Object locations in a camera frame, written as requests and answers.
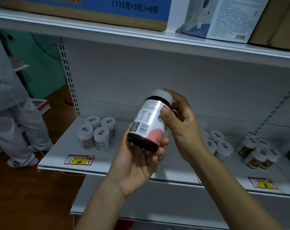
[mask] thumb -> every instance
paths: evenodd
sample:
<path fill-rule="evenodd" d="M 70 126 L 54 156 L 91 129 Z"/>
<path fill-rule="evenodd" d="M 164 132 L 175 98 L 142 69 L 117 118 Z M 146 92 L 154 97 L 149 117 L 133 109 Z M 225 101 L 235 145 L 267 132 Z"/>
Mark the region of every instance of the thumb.
<path fill-rule="evenodd" d="M 175 116 L 174 112 L 167 107 L 163 107 L 160 110 L 160 116 L 173 130 L 177 129 L 181 123 L 181 121 Z"/>

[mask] person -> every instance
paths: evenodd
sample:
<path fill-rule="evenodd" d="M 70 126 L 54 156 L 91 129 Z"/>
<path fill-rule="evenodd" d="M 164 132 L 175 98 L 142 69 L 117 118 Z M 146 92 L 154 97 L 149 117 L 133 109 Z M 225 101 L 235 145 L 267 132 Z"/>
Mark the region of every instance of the person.
<path fill-rule="evenodd" d="M 176 101 L 172 109 L 162 108 L 160 116 L 168 124 L 182 158 L 200 177 L 230 229 L 281 230 L 279 223 L 210 153 L 202 140 L 196 116 L 185 97 L 169 92 Z M 110 170 L 96 189 L 75 230 L 112 230 L 128 196 L 149 180 L 163 154 L 164 138 L 156 153 L 131 145 L 125 131 Z"/>
<path fill-rule="evenodd" d="M 21 124 L 30 145 L 17 123 Z M 53 146 L 40 112 L 14 72 L 0 41 L 0 147 L 10 159 L 10 167 L 33 166 L 38 163 L 36 151 L 48 151 Z"/>

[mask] barcode on box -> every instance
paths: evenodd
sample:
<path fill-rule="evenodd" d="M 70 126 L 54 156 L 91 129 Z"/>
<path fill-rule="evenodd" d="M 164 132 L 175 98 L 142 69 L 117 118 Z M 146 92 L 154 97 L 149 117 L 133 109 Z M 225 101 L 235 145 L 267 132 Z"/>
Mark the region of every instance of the barcode on box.
<path fill-rule="evenodd" d="M 142 123 L 141 127 L 139 128 L 139 133 L 142 133 L 142 134 L 145 135 L 147 130 L 148 130 L 148 128 L 149 128 L 149 125 Z"/>
<path fill-rule="evenodd" d="M 237 34 L 234 39 L 244 40 L 246 38 L 245 35 Z"/>

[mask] left hand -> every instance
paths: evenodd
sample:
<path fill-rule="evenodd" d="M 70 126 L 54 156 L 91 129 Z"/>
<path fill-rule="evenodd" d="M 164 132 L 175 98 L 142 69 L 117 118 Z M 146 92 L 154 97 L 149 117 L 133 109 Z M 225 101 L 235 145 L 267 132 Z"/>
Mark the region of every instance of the left hand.
<path fill-rule="evenodd" d="M 169 139 L 163 138 L 156 153 L 143 150 L 127 140 L 131 125 L 125 131 L 118 152 L 113 159 L 106 176 L 118 186 L 125 197 L 139 189 L 149 180 L 158 166 L 158 159 L 163 155 Z"/>

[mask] hand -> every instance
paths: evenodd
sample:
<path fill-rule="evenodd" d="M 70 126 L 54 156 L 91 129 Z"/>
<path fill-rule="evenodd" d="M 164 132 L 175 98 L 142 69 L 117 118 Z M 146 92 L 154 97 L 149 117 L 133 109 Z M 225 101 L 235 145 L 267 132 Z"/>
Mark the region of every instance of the hand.
<path fill-rule="evenodd" d="M 156 153 L 143 150 L 127 140 L 132 124 L 125 131 L 121 145 L 113 159 L 107 178 L 128 197 L 149 180 L 158 166 L 158 159 L 164 153 L 169 139 L 163 138 Z"/>
<path fill-rule="evenodd" d="M 191 164 L 194 153 L 206 150 L 196 116 L 184 96 L 169 89 L 164 90 L 176 101 L 173 102 L 172 109 L 179 115 L 164 107 L 160 110 L 160 116 L 170 127 L 182 158 Z"/>

